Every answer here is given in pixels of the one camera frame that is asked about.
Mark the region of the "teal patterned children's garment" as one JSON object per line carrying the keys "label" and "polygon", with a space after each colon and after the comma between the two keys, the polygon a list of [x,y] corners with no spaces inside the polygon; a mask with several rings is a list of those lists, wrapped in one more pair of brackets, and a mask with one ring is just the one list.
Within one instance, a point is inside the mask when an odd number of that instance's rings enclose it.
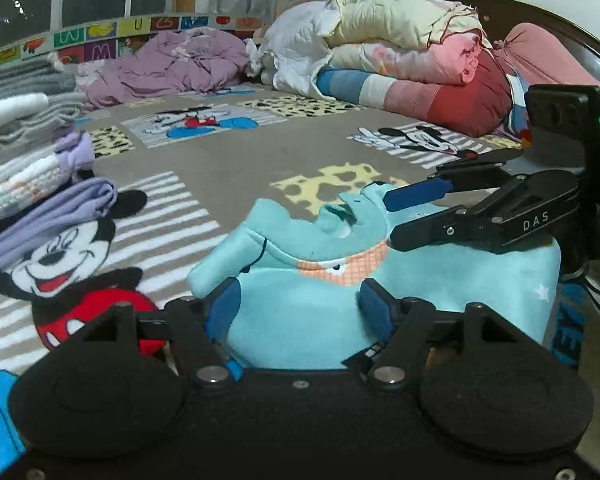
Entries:
{"label": "teal patterned children's garment", "polygon": [[371,278],[392,296],[417,297],[443,311],[486,304],[542,340],[556,295],[560,249],[543,235],[494,254],[457,244],[400,252],[389,244],[399,224],[436,212],[425,204],[397,212],[384,184],[344,193],[313,220],[291,217],[268,198],[188,274],[198,298],[228,278],[240,295],[221,344],[245,367],[334,370],[378,341],[358,308]]}

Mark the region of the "striped red pink rolled quilt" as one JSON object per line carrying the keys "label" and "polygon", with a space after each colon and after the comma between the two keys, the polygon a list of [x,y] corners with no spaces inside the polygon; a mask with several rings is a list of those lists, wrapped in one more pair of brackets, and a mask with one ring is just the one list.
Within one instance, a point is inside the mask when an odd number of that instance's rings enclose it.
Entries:
{"label": "striped red pink rolled quilt", "polygon": [[315,84],[323,96],[431,122],[468,136],[498,128],[513,107],[509,81],[476,32],[406,50],[385,40],[343,44]]}

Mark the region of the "pink pillow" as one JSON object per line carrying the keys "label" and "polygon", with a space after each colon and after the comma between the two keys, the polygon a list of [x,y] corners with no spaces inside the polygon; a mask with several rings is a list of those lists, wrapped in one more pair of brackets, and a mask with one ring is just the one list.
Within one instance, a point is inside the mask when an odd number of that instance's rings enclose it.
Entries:
{"label": "pink pillow", "polygon": [[512,28],[494,56],[504,67],[516,70],[527,84],[588,84],[600,87],[592,76],[546,29],[531,23]]}

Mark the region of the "cream ruffled quilt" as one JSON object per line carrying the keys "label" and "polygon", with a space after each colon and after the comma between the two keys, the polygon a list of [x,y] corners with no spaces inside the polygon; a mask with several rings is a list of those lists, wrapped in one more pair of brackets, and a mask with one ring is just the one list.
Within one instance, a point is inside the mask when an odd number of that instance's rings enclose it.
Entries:
{"label": "cream ruffled quilt", "polygon": [[334,70],[464,86],[492,48],[476,9],[446,0],[332,0],[340,21],[326,38]]}

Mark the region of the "brown Mickey Mouse blanket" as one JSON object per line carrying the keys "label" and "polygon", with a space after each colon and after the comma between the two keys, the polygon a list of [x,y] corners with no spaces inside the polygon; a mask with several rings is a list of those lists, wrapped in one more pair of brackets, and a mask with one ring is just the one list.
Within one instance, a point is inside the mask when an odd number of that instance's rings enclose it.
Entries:
{"label": "brown Mickey Mouse blanket", "polygon": [[[319,115],[314,105],[299,117],[280,118],[272,91],[198,99],[168,96],[157,104],[136,101],[93,114],[86,128],[98,145],[95,170],[122,190],[147,195],[145,207],[116,223],[102,270],[139,268],[138,290],[158,306],[187,292],[189,270],[245,218],[260,197],[276,200],[301,219],[368,182],[402,184],[448,162],[447,152],[416,152],[404,138],[422,125],[380,110],[349,104]],[[140,132],[151,114],[203,107],[245,116],[257,128],[215,129],[187,139],[153,139]],[[404,136],[381,136],[393,127]],[[543,466],[474,464],[451,452],[427,455],[415,448],[416,466],[361,453],[315,456],[282,453],[272,445],[253,457],[239,448],[198,454],[182,440],[152,442],[117,454],[29,453],[4,472],[9,479],[422,479],[452,471],[478,479],[588,479],[592,471],[570,456]]]}

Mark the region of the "dark wooden headboard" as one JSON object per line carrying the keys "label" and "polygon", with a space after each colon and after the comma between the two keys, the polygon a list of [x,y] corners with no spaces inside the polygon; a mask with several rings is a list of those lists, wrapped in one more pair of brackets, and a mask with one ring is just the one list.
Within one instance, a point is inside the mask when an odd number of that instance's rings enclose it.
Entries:
{"label": "dark wooden headboard", "polygon": [[504,39],[518,24],[532,23],[554,35],[600,81],[600,40],[580,26],[545,9],[516,0],[449,0],[477,9],[490,39]]}

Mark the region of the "white crumpled cloth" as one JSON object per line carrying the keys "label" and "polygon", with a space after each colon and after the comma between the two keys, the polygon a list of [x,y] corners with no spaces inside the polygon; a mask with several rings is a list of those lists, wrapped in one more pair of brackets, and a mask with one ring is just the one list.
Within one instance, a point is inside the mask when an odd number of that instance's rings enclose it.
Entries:
{"label": "white crumpled cloth", "polygon": [[327,99],[316,80],[332,59],[326,38],[339,23],[335,3],[309,1],[293,6],[276,18],[258,46],[247,40],[245,74],[278,91]]}

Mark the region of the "lavender folded sheet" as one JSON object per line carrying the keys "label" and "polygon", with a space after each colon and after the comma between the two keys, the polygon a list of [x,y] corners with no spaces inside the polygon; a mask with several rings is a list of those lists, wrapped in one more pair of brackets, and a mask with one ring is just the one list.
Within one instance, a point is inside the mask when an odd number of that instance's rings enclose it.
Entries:
{"label": "lavender folded sheet", "polygon": [[0,233],[0,271],[69,226],[105,217],[117,199],[114,182],[100,177],[53,194]]}

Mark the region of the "white patterned folded blanket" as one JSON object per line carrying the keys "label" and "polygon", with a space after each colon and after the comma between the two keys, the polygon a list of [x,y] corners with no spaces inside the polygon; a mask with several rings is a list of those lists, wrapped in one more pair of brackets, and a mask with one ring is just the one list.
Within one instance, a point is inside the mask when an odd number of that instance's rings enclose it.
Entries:
{"label": "white patterned folded blanket", "polygon": [[0,166],[0,220],[50,196],[95,160],[87,132],[70,132],[55,144]]}

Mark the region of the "purple floral quilt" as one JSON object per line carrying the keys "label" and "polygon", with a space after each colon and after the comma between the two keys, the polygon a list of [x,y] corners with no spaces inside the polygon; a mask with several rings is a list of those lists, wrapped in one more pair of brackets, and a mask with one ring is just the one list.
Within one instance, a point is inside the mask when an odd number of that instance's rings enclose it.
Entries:
{"label": "purple floral quilt", "polygon": [[186,91],[208,93],[239,84],[248,64],[245,43],[229,32],[164,30],[137,52],[107,60],[83,92],[94,110]]}

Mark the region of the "white rolled towel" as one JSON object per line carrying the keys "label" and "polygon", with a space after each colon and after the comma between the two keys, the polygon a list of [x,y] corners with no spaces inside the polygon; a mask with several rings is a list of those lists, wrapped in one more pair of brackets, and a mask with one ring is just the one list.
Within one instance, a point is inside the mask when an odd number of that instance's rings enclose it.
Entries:
{"label": "white rolled towel", "polygon": [[0,128],[13,120],[42,112],[50,104],[44,93],[29,93],[0,100]]}

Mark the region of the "grey folded blanket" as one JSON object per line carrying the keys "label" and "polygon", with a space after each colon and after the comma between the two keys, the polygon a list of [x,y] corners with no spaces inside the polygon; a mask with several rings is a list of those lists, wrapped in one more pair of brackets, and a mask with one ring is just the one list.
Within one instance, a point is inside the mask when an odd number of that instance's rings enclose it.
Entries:
{"label": "grey folded blanket", "polygon": [[0,67],[0,165],[54,145],[85,104],[76,74],[56,52]]}

